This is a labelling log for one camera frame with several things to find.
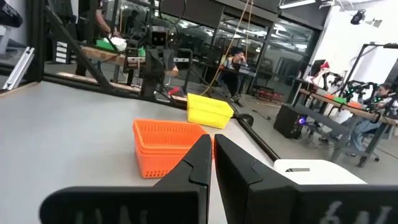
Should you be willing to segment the red storage bins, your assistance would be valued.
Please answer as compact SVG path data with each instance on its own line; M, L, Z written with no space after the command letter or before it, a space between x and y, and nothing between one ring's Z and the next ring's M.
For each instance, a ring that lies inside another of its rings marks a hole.
M278 93L271 88L260 88L257 93L260 97L269 101L282 101L284 97L282 93Z

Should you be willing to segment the person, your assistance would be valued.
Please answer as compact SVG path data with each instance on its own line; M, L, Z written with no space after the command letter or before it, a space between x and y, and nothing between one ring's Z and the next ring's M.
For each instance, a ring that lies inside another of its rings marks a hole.
M78 5L78 24L76 26L78 41L84 42L88 38L88 25L90 23L91 9L94 10L93 42L101 34L112 34L114 37L121 37L117 28L111 29L106 23L103 15L103 0L96 0L95 7L91 7L91 0L79 0Z
M239 88L239 69L241 66L247 67L247 62L245 58L245 54L242 48L234 47L232 51L232 55L226 57L221 66L222 71L218 77L218 82L220 83L222 89L228 89L232 102L237 102L240 98L240 94L238 93Z
M392 93L392 85L390 83L383 83L378 85L372 97L363 100L362 104L370 106L371 112L391 114L391 109L398 109L397 100L389 96ZM358 152L364 151L363 138L364 133L377 129L380 127L381 122L375 119L361 118L354 127L351 133L349 146Z

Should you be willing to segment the black frame post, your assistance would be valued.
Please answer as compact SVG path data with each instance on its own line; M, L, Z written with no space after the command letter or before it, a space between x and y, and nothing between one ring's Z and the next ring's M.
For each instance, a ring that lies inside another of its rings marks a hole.
M28 46L33 47L35 56L28 72L28 81L41 82L44 74L45 0L26 0L26 23Z

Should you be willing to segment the aluminium frame bracket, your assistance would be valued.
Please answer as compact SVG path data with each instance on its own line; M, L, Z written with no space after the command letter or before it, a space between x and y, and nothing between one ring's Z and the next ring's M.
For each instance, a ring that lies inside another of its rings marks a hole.
M9 78L3 85L2 90L11 91L19 86L23 76L30 67L34 56L35 49L33 47L27 47L22 53L19 61L16 63L16 66L11 72Z

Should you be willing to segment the white ceiling light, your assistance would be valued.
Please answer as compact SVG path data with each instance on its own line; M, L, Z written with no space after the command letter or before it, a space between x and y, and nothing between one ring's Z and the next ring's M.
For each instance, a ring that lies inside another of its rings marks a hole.
M292 7L304 6L316 3L316 0L280 0L279 9L288 9Z

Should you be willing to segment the wooden work table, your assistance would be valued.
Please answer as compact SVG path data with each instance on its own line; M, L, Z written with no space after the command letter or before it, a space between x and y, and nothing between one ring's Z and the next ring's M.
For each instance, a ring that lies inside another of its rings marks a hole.
M349 111L352 114L352 120L346 125L343 126L336 121L333 121L331 118L325 116L322 113L318 113L313 109L305 106L304 103L296 102L293 104L293 109L298 113L304 114L309 118L315 120L315 122L325 125L332 130L338 131L341 134L339 139L328 138L329 141L334 143L333 153L330 157L331 162L336 162L339 156L342 153L353 153L360 157L358 167L364 167L364 165L368 162L370 157L374 154L374 150L378 145L382 135L388 130L392 130L393 128L398 128L398 119L393 119L384 114L379 113L369 113L365 110L354 108L344 103L339 103L335 100L331 100L323 95L319 95L314 92L309 92L303 89L299 90L300 93L311 96L314 99L317 99L323 103L328 105L336 106L339 109ZM369 142L365 151L357 151L350 147L348 147L349 139L355 129L355 126L359 123L359 121L364 118L370 120L372 123L380 123L380 127L378 127L377 131L373 135L373 138Z
M85 56L89 59L89 62L91 58L94 59L99 59L101 62L104 63L113 63L115 65L123 66L124 61L125 61L125 56L123 54L116 54L116 53L111 53L105 50L100 50L92 47L83 47L81 48ZM77 59L76 56L76 61L77 61L77 67L76 67L76 75L79 76L86 76L86 70L88 71L88 67L83 64L83 62L80 61L80 59ZM146 65L146 60L144 57L128 57L127 62L134 64L134 66L144 66ZM170 70L166 70L165 74L170 77L176 77L178 75L178 68L175 64L172 65L172 68ZM99 69L95 68L95 72L90 72L90 75L93 78L101 77L104 78L104 75L101 73Z

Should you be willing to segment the drawer unit with white labels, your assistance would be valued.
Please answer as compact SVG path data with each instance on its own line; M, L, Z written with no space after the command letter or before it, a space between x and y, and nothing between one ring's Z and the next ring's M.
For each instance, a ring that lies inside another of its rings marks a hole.
M68 64L68 44L56 41L54 45L54 61L57 63Z

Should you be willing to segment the black table end rail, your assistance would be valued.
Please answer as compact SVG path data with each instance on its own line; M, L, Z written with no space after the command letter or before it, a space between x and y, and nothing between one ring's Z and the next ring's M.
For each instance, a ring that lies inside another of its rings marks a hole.
M122 89L116 88L116 87L113 87L112 90L107 90L105 87L102 87L100 84L96 83L96 80L94 80L94 81L78 80L77 78L61 77L61 75L45 73L44 77L43 77L43 81L56 83L56 84L60 84L60 85L65 85L65 86L80 89L80 90L93 91L96 93L117 96L120 98L148 101L151 103L157 103L160 105L170 106L170 107L181 109L184 111L187 109L187 104L183 103L180 100L174 100L171 102L150 100L149 98L140 96L138 93L134 93L132 90L122 90Z

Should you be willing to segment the orange plastic basket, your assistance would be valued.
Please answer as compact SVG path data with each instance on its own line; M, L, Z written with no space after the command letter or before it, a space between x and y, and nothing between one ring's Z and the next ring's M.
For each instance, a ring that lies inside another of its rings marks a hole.
M136 148L136 158L144 179L162 178L167 175L186 155L182 152L144 152Z
M136 149L148 155L186 154L208 134L199 124L157 119L135 119L132 130Z

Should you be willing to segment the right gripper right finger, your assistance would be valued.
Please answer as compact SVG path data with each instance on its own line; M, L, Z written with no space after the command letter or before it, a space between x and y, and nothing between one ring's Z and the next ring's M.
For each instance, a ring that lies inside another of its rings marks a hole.
M398 224L398 187L300 185L222 134L215 166L228 224Z

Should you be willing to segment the black diagonal frame brace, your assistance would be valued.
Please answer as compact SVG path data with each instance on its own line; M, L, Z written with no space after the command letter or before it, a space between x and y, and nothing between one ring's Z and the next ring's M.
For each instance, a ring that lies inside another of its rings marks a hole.
M107 91L113 90L114 87L109 83L109 81L107 81L105 76L94 67L89 58L82 51L79 43L71 36L69 31L66 30L66 28L62 25L60 18L51 10L49 6L44 7L44 15L50 22L54 31L65 39L65 42L74 51L78 61L83 64L85 68L92 74L100 87Z

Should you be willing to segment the yellow plastic basket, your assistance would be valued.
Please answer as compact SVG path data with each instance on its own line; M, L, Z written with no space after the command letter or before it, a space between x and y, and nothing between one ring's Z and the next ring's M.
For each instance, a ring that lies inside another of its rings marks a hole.
M212 112L194 108L189 108L187 110L187 119L189 122L218 129L224 129L232 116L233 110L221 112Z
M234 110L227 102L201 95L195 95L192 93L187 95L187 106L188 108L202 110L223 116L232 117L234 114Z

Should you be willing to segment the black table side rail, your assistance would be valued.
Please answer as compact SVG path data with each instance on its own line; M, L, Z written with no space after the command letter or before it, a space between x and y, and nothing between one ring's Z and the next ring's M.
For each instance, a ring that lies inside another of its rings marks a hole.
M272 162L280 159L280 157L270 148L270 146L256 133L252 126L254 118L250 114L234 113L232 118L236 119L239 125L249 134L254 142L264 151Z

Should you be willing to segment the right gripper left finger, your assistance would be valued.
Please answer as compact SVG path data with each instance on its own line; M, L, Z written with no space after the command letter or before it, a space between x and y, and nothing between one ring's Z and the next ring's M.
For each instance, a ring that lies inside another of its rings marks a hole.
M68 187L41 204L41 224L207 224L212 141L202 135L152 187Z

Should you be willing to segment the white plastic basket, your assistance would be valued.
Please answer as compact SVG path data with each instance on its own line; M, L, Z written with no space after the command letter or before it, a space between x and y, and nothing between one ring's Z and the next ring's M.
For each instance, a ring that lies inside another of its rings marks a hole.
M319 159L278 159L273 169L301 185L366 184L345 168Z

